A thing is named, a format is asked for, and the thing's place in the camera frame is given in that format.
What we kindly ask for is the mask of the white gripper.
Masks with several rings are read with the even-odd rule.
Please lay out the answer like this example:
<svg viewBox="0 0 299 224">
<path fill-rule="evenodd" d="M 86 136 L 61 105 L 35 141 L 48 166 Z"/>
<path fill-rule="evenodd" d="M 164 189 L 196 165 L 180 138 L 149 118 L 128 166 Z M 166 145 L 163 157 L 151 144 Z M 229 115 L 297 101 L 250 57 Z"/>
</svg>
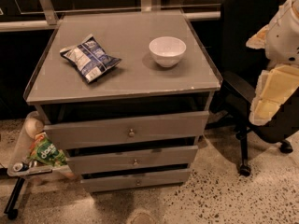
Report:
<svg viewBox="0 0 299 224">
<path fill-rule="evenodd" d="M 266 57 L 280 64 L 263 70 L 251 102 L 249 121 L 265 125 L 299 87 L 299 0 L 287 0 L 277 14 L 247 42 L 251 49 L 264 49 Z"/>
</svg>

